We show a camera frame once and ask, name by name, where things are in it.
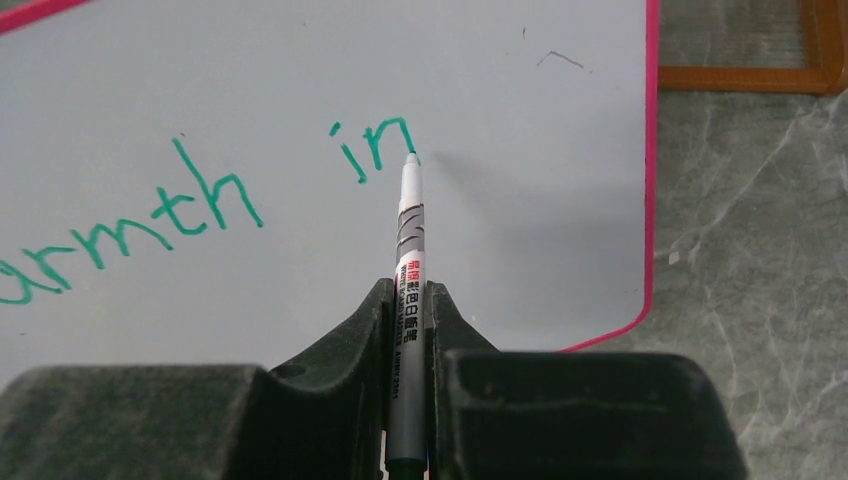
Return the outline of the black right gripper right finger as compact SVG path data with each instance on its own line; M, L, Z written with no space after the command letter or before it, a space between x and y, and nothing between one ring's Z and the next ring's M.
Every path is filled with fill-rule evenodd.
M434 479L744 479L705 371L675 354L506 352L425 302Z

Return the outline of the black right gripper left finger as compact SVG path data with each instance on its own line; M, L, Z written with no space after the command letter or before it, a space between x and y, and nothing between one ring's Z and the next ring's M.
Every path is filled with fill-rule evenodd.
M1 396L5 479L376 479L392 284L283 364L51 366Z

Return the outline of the green white marker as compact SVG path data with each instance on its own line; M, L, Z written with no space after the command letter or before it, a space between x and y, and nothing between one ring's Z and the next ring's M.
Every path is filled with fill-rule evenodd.
M402 169L394 276L394 352L385 467L390 479L421 479L427 467L425 399L425 209L421 162Z

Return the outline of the pink-framed whiteboard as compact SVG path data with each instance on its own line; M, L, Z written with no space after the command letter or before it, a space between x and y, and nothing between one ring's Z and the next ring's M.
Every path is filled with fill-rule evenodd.
M37 1L1 18L1 379L273 366L394 271L503 350L650 307L655 1Z

